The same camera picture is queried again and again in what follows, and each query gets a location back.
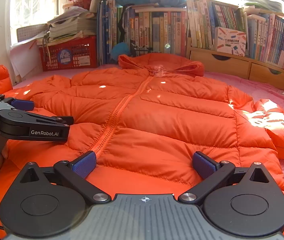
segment red plastic basket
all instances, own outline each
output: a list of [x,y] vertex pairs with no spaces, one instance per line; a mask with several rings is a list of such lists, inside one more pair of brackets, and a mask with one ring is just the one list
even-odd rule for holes
[[74,68],[97,68],[96,36],[39,47],[43,71]]
[[74,6],[79,6],[86,10],[89,10],[92,0],[69,0],[69,1],[72,1]]

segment pink bedspread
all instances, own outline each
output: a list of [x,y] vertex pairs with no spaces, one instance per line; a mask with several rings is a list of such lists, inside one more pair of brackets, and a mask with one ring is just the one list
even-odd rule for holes
[[[116,65],[106,65],[101,66],[100,68],[108,68],[108,67],[118,67]],[[76,69],[76,70],[62,70],[62,71],[48,71],[43,72],[40,75],[33,77],[30,80],[24,81],[14,88],[23,87],[26,86],[36,80],[43,79],[48,76],[52,75],[62,75],[65,77],[71,78],[73,75],[82,72],[82,71],[88,71],[88,70],[95,70],[95,69]],[[254,98],[254,101],[258,101],[259,99],[270,99],[274,103],[278,104],[280,107],[284,109],[284,91],[276,89],[275,87],[268,85],[268,84],[262,84],[259,82],[253,82],[246,79],[242,79],[239,77],[226,75],[226,74],[219,74],[219,73],[212,73],[212,72],[205,72],[205,76],[209,78],[213,78],[216,80],[223,81],[229,85],[232,85],[234,87],[237,87],[238,89],[242,90],[243,92],[251,95]],[[280,163],[282,165],[283,173],[284,173],[284,160],[280,160]]]

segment blue gripper pad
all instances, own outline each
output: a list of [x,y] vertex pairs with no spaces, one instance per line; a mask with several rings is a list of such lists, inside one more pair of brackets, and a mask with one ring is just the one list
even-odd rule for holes
[[212,175],[214,172],[218,170],[216,162],[214,160],[212,160],[211,162],[207,159],[205,159],[197,152],[193,154],[193,159],[192,159],[193,168],[201,176],[202,179],[206,179],[208,176]]
[[70,168],[82,178],[86,178],[96,167],[96,154],[88,151],[79,158],[70,162]]
[[34,102],[33,101],[14,99],[10,103],[10,105],[13,106],[16,109],[23,110],[23,111],[34,110]]

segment gray ribbed plate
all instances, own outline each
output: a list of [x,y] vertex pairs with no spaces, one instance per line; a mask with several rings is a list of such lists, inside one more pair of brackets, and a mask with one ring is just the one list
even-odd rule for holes
[[[9,236],[7,240],[21,239]],[[210,225],[195,205],[173,195],[117,195],[95,205],[76,228],[50,240],[235,240]],[[282,234],[267,237],[284,240]]]

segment metal screw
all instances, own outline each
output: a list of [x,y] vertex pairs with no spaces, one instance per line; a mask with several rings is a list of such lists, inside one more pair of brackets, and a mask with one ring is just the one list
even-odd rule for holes
[[181,195],[181,199],[183,199],[184,201],[193,201],[196,200],[196,195],[194,195],[193,193],[183,193]]
[[93,199],[98,202],[104,202],[109,199],[109,196],[106,195],[105,193],[97,193],[93,196]]

